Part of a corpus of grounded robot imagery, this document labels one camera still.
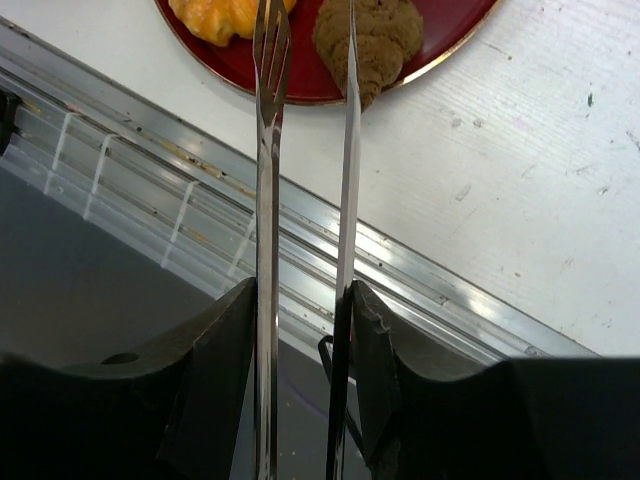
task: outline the plate rim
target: plate rim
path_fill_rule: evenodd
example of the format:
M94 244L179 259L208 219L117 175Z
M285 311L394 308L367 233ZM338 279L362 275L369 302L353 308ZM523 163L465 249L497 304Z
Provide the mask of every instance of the plate rim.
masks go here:
M217 78L222 80L222 82L224 82L225 84L235 88L236 90L239 90L240 92L248 94L250 97L255 98L256 93L253 90L251 90L249 88L244 88L244 87L234 83L232 80L229 80L228 78L226 78L225 76L221 75L220 73L216 72L213 68L211 68L209 65L207 65L207 63L204 60L202 60L198 55L196 55L193 52L193 50L191 50L186 45L186 43L184 42L184 40L182 39L180 34L178 32L176 32L175 28L173 28L173 24L171 23L171 21L167 18L167 15L165 14L164 9L162 8L162 5L160 4L160 2L162 2L162 1L168 2L169 0L154 0L154 2L156 4L156 7L158 7L158 10L160 11L160 15L162 15L162 18L164 19L165 24L169 27L169 30L171 31L171 33L173 33L173 36L178 40L178 42L180 42L180 45L182 45L182 48L184 48L187 52L189 52L189 54L193 58L195 58L196 61L200 65L202 65L205 69L207 69L214 76L216 76ZM438 57L434 58L432 61L430 61L426 65L420 67L415 72L407 75L406 77L404 77L401 80L396 80L391 85L388 85L387 87L385 87L382 90L382 92L384 93L384 92L387 92L389 90L401 87L403 85L407 85L407 84L413 82L414 80L422 77L425 73L433 70L435 67L437 67L442 62L447 60L451 55L456 53L462 46L464 46L469 41L469 39L471 39L471 37L473 37L476 34L476 32L478 30L480 30L480 28L482 28L482 26L487 21L487 19L491 15L493 15L498 10L498 8L502 5L502 3L504 3L504 2L505 2L505 0L496 0L493 3L493 5L489 8L489 10L487 10L487 12L483 15L483 17L480 20L478 20L478 22L475 23L473 28L471 28L454 45L449 47L445 52L441 53ZM337 100L320 100L320 101L317 101L317 100L295 100L295 99L293 99L293 100L285 100L285 104L286 105L297 105L297 106L305 106L305 107L323 107L323 106L331 106L331 105L344 105L344 103L345 103L345 99L344 98L337 99Z

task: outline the table surface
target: table surface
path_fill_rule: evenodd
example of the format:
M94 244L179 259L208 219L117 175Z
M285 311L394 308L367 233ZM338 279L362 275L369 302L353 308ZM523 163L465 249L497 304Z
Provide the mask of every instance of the table surface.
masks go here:
M0 15L237 150L252 100L153 0L0 0ZM365 222L601 354L638 354L640 3L505 0L363 116ZM344 107L289 107L282 174L338 204Z

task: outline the black object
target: black object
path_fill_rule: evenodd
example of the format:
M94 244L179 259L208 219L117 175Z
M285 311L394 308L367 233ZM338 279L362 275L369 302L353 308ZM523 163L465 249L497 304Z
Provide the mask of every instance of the black object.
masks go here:
M251 355L255 279L101 364L0 355L0 478L228 479Z
M374 479L640 476L639 360L482 368L408 325L361 282L353 351Z
M0 157L9 146L15 130L14 120L20 99L12 93L0 90Z

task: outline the black hole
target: black hole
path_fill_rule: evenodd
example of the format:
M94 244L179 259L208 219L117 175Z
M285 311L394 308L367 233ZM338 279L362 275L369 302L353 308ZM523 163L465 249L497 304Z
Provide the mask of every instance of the black hole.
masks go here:
M135 353L117 353L102 361L102 365L121 365L123 363L135 362L138 355Z

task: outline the gray floor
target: gray floor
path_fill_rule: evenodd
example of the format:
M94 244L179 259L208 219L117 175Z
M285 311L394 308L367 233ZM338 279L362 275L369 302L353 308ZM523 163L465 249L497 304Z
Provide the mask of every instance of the gray floor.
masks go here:
M211 302L0 169L0 351L53 367L101 361L179 324ZM280 352L279 478L322 479L328 383L315 362L286 344L281 343ZM249 395L234 480L251 478L251 417ZM350 439L345 478L370 478Z

